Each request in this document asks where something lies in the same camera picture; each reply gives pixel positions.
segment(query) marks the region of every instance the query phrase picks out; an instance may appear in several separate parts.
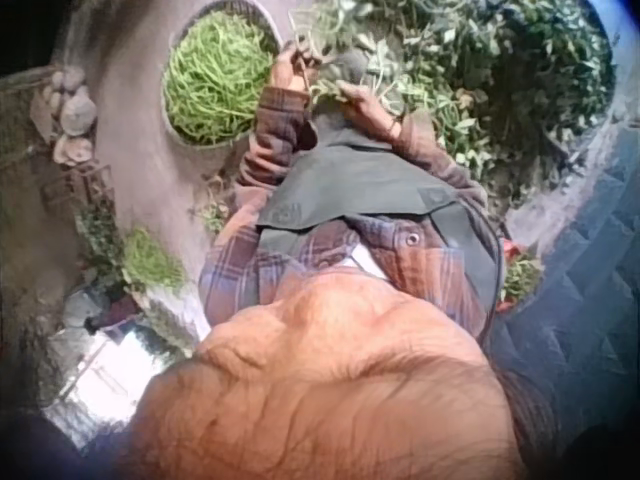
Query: round basket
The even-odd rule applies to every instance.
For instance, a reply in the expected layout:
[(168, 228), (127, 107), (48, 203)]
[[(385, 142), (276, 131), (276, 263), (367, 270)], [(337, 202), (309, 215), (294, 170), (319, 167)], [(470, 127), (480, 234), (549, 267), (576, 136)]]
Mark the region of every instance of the round basket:
[(231, 140), (225, 140), (215, 145), (195, 145), (184, 140), (178, 132), (173, 128), (171, 122), (169, 121), (169, 117), (167, 116), (167, 108), (165, 104), (164, 98), (164, 88), (162, 86), (162, 82), (164, 81), (164, 72), (166, 72), (167, 67), (169, 65), (169, 61), (171, 59), (171, 53), (174, 48), (176, 48), (180, 42), (187, 36), (191, 27), (193, 27), (198, 20), (207, 16), (212, 12), (223, 11), (229, 14), (239, 15), (244, 17), (249, 23), (252, 25), (256, 25), (265, 33), (265, 45), (267, 50), (277, 55), (280, 52), (280, 48), (282, 47), (282, 38), (278, 34), (278, 30), (275, 27), (273, 19), (271, 15), (258, 3), (255, 3), (251, 0), (219, 0), (208, 5), (202, 7), (196, 14), (191, 17), (191, 20), (185, 25), (185, 27), (180, 31), (180, 34), (175, 37), (171, 42), (171, 48), (169, 49), (169, 54), (167, 55), (167, 60), (164, 65), (162, 77), (161, 77), (161, 87), (160, 87), (160, 98), (161, 98), (161, 108), (162, 108), (162, 121), (165, 126), (165, 130), (169, 134), (169, 137), (173, 142), (178, 144), (181, 147), (191, 148), (198, 150), (199, 152), (207, 152), (207, 151), (215, 151), (221, 148), (226, 148), (231, 146), (232, 144), (246, 138), (249, 136), (250, 132), (244, 132), (238, 135), (236, 138)]

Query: apron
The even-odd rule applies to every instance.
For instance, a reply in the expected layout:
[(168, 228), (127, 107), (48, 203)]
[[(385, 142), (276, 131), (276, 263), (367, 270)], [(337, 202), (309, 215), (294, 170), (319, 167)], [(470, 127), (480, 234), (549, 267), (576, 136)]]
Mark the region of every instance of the apron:
[(350, 127), (333, 130), (295, 160), (260, 213), (258, 248), (295, 258), (313, 227), (346, 215), (407, 215), (417, 223), (429, 217), (444, 243), (464, 252), (465, 274), (492, 314), (502, 252), (484, 216), (465, 207), (453, 187), (395, 155), (389, 144)]

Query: pile of green beans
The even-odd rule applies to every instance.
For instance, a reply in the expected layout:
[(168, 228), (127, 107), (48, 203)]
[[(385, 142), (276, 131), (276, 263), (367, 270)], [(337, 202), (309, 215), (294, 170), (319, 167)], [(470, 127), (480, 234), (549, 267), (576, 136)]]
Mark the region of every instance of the pile of green beans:
[(191, 27), (171, 52), (165, 106), (187, 142), (214, 145), (251, 128), (273, 62), (265, 43), (259, 27), (215, 12)]
[(143, 228), (136, 228), (125, 239), (124, 269), (132, 282), (144, 286), (178, 290), (185, 282), (182, 264)]

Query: basket rim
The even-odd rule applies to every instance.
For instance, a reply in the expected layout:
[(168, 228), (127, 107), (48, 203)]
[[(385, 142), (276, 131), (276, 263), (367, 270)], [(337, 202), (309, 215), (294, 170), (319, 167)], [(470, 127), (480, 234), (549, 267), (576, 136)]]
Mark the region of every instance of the basket rim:
[[(268, 29), (264, 28), (265, 33), (271, 35), (275, 44), (276, 51), (272, 53), (277, 54), (278, 51), (282, 48), (283, 40), (280, 35), (280, 32), (276, 27), (275, 22), (273, 21), (273, 17), (260, 3), (258, 3), (255, 0), (214, 0), (212, 2), (207, 3), (206, 5), (201, 7), (198, 11), (196, 11), (189, 18), (187, 23), (182, 27), (182, 29), (180, 30), (180, 33), (178, 35), (172, 36), (169, 42), (169, 51), (167, 54), (167, 58), (162, 68), (162, 75), (160, 76), (160, 100), (161, 100), (160, 108), (161, 108), (162, 120), (165, 126), (165, 130), (169, 135), (169, 137), (172, 139), (172, 141), (177, 143), (182, 148), (188, 148), (188, 149), (196, 150), (199, 152), (223, 149), (247, 138), (251, 134), (252, 129), (249, 129), (246, 132), (239, 133), (234, 138), (222, 140), (212, 145), (197, 145), (197, 144), (189, 143), (184, 138), (182, 138), (182, 136), (176, 131), (176, 129), (173, 128), (173, 125), (171, 125), (169, 116), (167, 115), (167, 105), (166, 105), (166, 98), (164, 93), (164, 77), (165, 77), (165, 73), (167, 71), (169, 62), (171, 61), (171, 53), (173, 49), (187, 36), (191, 27), (193, 27), (200, 19), (202, 19), (203, 17), (207, 16), (212, 12), (223, 11), (225, 9), (232, 8), (233, 5), (239, 5), (239, 6), (244, 6), (245, 8), (249, 8), (253, 10), (252, 12), (253, 15), (257, 15), (264, 20), (264, 23), (265, 23), (264, 27), (266, 26), (269, 27)], [(254, 23), (254, 24), (256, 23), (253, 19), (249, 18), (249, 16), (244, 13), (241, 13), (241, 12), (235, 12), (235, 13), (247, 18), (247, 20), (251, 23)]]

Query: blue textured surface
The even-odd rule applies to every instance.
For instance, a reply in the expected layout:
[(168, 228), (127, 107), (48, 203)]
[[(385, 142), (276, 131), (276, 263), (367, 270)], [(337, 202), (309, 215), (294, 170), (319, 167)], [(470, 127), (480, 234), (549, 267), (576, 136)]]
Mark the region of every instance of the blue textured surface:
[(590, 200), (545, 259), (538, 294), (499, 318), (487, 348), (526, 374), (556, 412), (559, 449), (616, 425), (638, 400), (640, 132), (623, 130)]

